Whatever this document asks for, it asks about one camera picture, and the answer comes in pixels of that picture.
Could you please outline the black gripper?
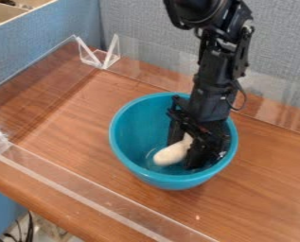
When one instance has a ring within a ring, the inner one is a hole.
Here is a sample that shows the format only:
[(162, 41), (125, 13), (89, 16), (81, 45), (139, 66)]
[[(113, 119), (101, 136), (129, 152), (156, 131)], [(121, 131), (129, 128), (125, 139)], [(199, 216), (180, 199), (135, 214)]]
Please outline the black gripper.
[(184, 167), (210, 168), (226, 156), (231, 145), (231, 136), (226, 122), (231, 113), (234, 87), (195, 86), (188, 97), (174, 95), (168, 116), (172, 119), (168, 145), (184, 139), (186, 133), (191, 147), (187, 149)]

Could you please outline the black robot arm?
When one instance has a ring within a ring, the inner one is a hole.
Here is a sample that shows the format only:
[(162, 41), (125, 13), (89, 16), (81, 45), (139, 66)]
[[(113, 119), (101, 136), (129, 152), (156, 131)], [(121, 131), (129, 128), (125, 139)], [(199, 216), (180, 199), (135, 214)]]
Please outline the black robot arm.
[(188, 169), (198, 169), (219, 162), (231, 142), (227, 119), (250, 66), (252, 10), (243, 0), (164, 0), (164, 4), (174, 25), (200, 38), (192, 95), (175, 95), (168, 110), (168, 144), (192, 138), (182, 160)]

